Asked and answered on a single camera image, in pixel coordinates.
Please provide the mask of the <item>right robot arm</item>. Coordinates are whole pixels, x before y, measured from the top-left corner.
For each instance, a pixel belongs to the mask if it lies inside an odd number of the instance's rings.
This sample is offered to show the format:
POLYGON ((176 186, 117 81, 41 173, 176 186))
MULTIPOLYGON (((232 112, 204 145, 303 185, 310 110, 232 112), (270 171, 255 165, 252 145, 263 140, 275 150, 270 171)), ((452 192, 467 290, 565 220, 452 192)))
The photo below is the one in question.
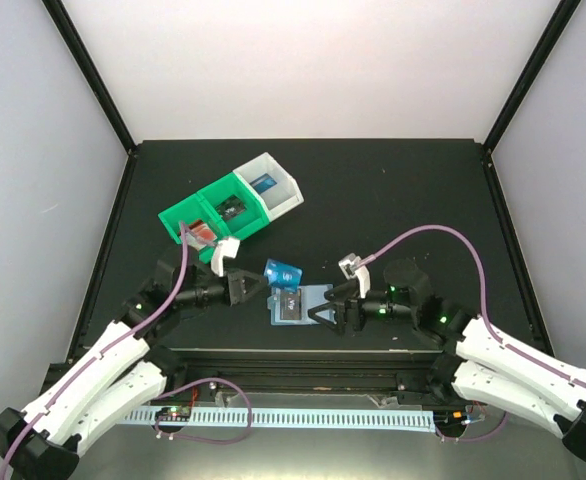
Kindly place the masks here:
POLYGON ((342 262, 345 283, 328 290, 308 311, 314 321, 342 335, 373 320, 402 319, 441 353, 427 375, 430 396, 489 404, 559 438, 586 463, 586 369, 549 356, 491 326, 478 313, 436 295, 428 276, 409 260, 383 272, 386 287, 370 287, 356 257, 342 262))

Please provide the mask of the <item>black frame post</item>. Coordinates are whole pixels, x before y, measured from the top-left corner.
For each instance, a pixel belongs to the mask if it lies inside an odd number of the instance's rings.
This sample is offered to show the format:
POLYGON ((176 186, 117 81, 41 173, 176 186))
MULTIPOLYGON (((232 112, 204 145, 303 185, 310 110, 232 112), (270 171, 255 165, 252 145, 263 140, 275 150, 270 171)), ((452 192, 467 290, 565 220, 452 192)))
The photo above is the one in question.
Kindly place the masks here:
POLYGON ((581 0, 561 0, 558 2, 483 142, 483 149, 486 152, 493 153, 496 150, 581 3, 581 0))
POLYGON ((125 152, 131 154, 136 150, 137 145, 80 33, 71 19, 64 2, 60 0, 43 0, 42 4, 61 35, 119 142, 125 152))

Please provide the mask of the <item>green middle plastic bin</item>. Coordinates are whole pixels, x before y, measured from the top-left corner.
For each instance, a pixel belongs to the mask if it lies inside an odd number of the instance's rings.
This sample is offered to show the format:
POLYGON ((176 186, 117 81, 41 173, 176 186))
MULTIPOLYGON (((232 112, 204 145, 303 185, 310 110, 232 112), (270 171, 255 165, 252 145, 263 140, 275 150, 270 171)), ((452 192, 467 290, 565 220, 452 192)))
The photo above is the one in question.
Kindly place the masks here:
POLYGON ((230 235, 245 240, 266 227, 269 220, 257 199, 249 193, 248 188, 234 173, 229 173, 197 191, 214 207, 231 195, 239 197, 246 206, 246 211, 230 221, 224 221, 230 235))

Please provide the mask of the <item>green end plastic bin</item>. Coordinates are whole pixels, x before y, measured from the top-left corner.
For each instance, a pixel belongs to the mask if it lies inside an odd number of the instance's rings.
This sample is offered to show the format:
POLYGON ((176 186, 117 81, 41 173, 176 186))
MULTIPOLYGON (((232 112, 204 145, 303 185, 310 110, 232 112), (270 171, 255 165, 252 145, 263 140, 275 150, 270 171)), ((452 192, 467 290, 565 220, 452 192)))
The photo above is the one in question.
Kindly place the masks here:
MULTIPOLYGON (((186 239, 187 242, 187 227, 198 219, 206 222, 217 234, 217 243, 230 235, 229 228, 214 210, 214 207, 199 193, 195 193, 160 212, 158 217, 178 244, 181 244, 183 239, 186 239)), ((215 246, 202 250, 193 248, 197 251, 201 261, 209 263, 215 246)))

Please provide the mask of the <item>black frame post right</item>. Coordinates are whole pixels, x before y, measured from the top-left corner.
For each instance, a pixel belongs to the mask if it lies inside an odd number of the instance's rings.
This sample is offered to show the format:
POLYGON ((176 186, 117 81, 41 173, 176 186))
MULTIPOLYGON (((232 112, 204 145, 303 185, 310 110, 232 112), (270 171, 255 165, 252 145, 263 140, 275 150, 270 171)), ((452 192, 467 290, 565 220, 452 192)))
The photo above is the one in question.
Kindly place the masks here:
POLYGON ((483 149, 486 152, 493 153, 496 150, 581 3, 581 0, 561 0, 558 2, 483 142, 483 149))

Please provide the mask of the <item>black frame post left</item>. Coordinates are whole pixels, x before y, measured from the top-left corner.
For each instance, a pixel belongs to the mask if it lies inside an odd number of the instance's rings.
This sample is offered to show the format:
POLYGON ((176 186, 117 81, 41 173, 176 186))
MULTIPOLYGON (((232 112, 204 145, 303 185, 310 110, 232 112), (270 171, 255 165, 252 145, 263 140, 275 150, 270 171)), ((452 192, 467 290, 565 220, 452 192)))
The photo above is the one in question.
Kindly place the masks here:
POLYGON ((61 35, 119 142, 125 152, 131 154, 136 150, 137 145, 80 33, 71 19, 64 2, 60 0, 43 0, 42 4, 61 35))

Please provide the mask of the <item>blue card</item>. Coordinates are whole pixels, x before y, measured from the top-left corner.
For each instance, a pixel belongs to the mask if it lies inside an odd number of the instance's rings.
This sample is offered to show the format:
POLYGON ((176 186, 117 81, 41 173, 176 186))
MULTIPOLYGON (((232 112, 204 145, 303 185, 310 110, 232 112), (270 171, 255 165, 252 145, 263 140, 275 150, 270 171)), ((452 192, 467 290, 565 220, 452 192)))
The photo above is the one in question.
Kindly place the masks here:
POLYGON ((250 186, 258 193, 263 194, 277 185, 277 181, 268 173, 264 173, 250 182, 250 186))
POLYGON ((295 291, 301 284, 303 271, 298 267, 268 259, 263 275, 271 288, 295 291))

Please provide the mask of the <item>blue card in bin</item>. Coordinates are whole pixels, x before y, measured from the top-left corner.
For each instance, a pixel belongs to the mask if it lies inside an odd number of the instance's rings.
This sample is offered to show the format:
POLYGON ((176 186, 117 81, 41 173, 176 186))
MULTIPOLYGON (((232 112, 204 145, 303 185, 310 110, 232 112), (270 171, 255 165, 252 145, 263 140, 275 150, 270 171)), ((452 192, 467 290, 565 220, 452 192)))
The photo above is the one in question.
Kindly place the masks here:
POLYGON ((268 173, 264 173, 250 182, 250 186, 258 193, 263 194, 277 185, 277 181, 268 173))

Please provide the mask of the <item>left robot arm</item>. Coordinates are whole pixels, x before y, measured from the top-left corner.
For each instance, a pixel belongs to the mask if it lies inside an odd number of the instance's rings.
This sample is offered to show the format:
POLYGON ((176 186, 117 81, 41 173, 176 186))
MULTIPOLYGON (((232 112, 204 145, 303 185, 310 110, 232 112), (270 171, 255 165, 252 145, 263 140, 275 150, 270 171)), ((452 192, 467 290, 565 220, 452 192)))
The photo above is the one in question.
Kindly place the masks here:
POLYGON ((51 387, 21 409, 0 413, 0 479, 67 479, 80 458, 138 407, 194 389, 186 363, 161 345, 190 309, 236 306, 266 285, 263 276, 231 268, 218 273, 199 260, 161 260, 94 345, 51 387))

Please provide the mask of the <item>white plastic bin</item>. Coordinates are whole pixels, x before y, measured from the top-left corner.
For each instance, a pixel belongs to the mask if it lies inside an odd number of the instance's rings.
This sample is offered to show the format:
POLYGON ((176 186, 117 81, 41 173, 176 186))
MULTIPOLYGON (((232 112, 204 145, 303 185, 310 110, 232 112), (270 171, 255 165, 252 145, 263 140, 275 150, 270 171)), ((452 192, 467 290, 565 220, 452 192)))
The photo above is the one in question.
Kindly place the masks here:
POLYGON ((290 175, 268 152, 240 165, 233 173, 248 188, 270 222, 277 220, 304 202, 304 197, 295 178, 290 175), (277 185, 263 194, 258 194, 250 182, 264 173, 271 175, 277 185))

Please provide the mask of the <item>blue card holder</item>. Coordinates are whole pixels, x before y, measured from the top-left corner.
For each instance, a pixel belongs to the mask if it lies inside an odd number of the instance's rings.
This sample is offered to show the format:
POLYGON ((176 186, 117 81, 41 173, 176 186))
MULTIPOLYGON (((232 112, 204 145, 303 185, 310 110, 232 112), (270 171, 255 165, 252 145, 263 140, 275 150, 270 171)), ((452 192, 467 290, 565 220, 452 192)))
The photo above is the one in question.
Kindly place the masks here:
POLYGON ((272 326, 309 326, 317 325, 317 323, 311 320, 307 315, 307 310, 325 303, 324 293, 333 287, 332 284, 321 284, 321 285, 307 285, 300 286, 298 289, 302 291, 302 321, 300 324, 283 325, 277 321, 277 314, 279 313, 279 293, 280 289, 273 288, 271 295, 267 299, 267 308, 270 312, 270 324, 272 326))

